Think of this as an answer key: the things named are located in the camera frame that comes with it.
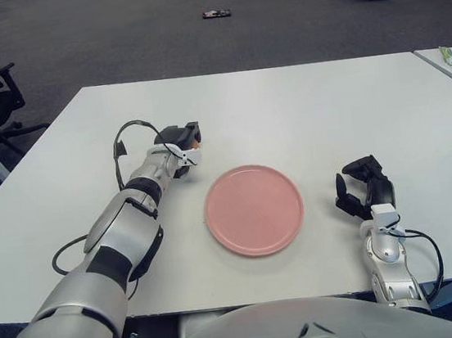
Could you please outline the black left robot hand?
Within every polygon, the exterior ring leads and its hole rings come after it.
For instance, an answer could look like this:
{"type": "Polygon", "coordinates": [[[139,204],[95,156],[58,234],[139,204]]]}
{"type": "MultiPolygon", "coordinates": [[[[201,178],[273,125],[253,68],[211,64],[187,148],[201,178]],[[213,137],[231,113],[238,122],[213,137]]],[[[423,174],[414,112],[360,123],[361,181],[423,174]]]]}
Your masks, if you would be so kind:
{"type": "Polygon", "coordinates": [[[169,126],[157,133],[152,148],[160,156],[159,180],[181,178],[193,166],[201,162],[201,130],[198,122],[189,122],[183,127],[169,126]]]}

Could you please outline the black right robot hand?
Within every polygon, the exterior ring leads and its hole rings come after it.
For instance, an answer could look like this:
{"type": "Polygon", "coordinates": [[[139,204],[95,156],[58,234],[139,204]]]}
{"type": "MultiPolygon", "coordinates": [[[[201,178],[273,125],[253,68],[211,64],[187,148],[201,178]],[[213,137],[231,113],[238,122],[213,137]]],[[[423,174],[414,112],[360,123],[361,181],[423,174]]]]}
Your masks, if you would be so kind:
{"type": "Polygon", "coordinates": [[[396,208],[396,196],[393,183],[383,174],[382,166],[373,155],[368,155],[347,164],[342,170],[345,175],[359,180],[367,185],[365,202],[353,196],[346,190],[345,179],[341,174],[336,174],[336,207],[351,216],[362,220],[370,220],[372,206],[391,205],[396,208]]]}

